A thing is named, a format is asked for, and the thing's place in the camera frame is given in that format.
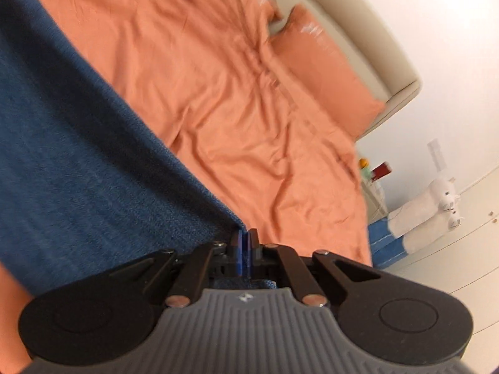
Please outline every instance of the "wall socket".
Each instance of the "wall socket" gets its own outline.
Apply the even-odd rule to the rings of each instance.
[[[428,150],[430,151],[433,163],[435,163],[437,172],[440,173],[441,171],[445,170],[447,168],[447,164],[445,163],[445,158],[443,158],[442,148],[440,147],[440,142],[438,142],[438,139],[433,139],[432,141],[428,142]]]

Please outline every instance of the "headboard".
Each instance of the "headboard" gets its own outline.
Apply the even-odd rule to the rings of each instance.
[[[363,136],[403,108],[419,92],[420,81],[404,53],[364,0],[276,0],[285,18],[305,5],[348,57],[352,67],[386,109]],[[286,19],[270,27],[277,32]]]

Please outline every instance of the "gray ribbed cover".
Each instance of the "gray ribbed cover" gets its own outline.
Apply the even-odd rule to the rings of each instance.
[[[288,288],[205,290],[184,309],[163,312],[151,336],[114,361],[64,367],[37,359],[25,374],[469,374],[457,359],[407,367],[348,340],[328,309],[306,307]]]

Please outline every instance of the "orange blanket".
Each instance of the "orange blanket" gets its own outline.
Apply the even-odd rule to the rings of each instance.
[[[274,55],[268,0],[41,2],[264,243],[371,263],[354,143]]]

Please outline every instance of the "plush toy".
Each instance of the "plush toy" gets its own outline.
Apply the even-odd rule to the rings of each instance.
[[[437,178],[415,199],[369,225],[374,266],[386,268],[457,228],[458,200],[454,184]]]

